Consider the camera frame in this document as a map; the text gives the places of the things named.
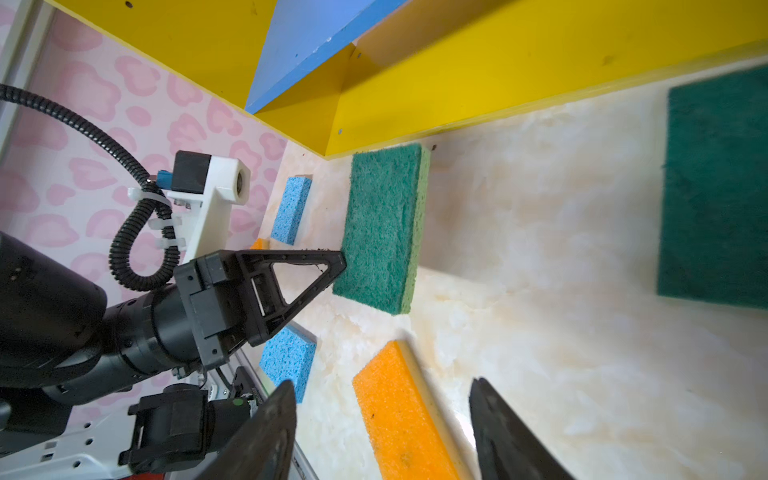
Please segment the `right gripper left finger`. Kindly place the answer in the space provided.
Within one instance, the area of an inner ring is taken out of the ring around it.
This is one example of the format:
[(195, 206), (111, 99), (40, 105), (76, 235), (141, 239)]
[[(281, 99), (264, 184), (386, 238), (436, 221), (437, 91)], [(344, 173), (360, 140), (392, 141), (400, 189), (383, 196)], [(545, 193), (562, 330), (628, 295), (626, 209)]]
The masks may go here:
[(293, 383), (283, 381), (197, 479), (288, 479), (296, 406)]

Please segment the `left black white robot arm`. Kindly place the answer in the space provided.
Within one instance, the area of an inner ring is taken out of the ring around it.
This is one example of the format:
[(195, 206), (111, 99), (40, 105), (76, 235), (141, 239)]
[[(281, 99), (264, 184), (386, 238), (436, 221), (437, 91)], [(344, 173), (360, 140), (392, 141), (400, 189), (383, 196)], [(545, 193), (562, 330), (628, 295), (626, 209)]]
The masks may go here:
[(102, 288), (1, 239), (1, 475), (122, 479), (196, 469), (202, 479), (285, 479), (295, 445), (291, 381), (262, 402), (212, 400), (180, 382), (72, 426), (72, 410), (164, 372), (185, 377), (274, 338), (345, 270), (339, 251), (220, 250), (171, 285), (109, 305)]

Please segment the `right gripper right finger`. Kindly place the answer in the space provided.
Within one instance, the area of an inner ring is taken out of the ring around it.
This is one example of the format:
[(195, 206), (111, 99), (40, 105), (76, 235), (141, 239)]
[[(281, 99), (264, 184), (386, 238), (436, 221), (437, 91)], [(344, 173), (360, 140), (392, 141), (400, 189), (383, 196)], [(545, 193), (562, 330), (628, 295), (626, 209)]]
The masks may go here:
[(469, 408), (484, 479), (573, 480), (487, 379), (472, 381)]

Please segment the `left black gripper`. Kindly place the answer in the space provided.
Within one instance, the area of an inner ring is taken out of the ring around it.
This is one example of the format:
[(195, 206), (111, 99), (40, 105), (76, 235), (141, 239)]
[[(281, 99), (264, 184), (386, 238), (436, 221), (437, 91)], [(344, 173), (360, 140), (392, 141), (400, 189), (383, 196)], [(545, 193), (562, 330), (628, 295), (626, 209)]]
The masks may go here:
[(174, 271), (205, 369), (277, 335), (346, 269), (331, 250), (219, 250)]

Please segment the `green sponge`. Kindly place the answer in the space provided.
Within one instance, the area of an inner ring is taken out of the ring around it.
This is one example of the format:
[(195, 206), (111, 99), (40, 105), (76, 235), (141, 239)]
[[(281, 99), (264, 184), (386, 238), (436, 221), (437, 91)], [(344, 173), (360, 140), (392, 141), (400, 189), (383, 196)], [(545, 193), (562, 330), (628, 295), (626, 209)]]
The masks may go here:
[(419, 143), (353, 156), (333, 293), (391, 315), (408, 314), (415, 289), (430, 153)]
[(676, 86), (667, 142), (656, 290), (767, 306), (767, 68)]

